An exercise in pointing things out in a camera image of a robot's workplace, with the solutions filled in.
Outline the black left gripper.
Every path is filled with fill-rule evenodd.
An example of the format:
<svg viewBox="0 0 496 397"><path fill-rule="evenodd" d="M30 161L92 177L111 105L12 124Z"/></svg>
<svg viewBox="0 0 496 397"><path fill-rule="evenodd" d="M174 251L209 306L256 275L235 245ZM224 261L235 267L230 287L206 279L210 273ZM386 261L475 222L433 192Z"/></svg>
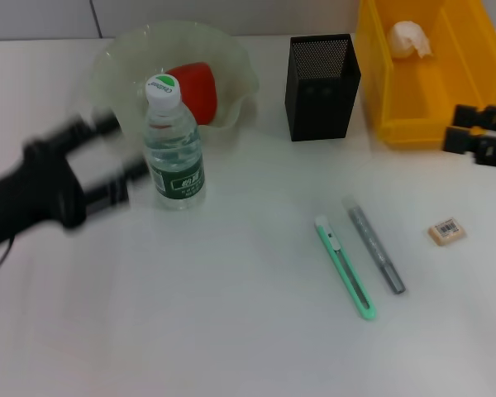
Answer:
<svg viewBox="0 0 496 397"><path fill-rule="evenodd" d="M87 121L76 117L64 138L35 140L24 147L21 164L0 179L0 244L41 222L75 229L87 216L129 203L128 184L149 173L145 160L82 189L66 156L80 146L121 130L113 112Z"/></svg>

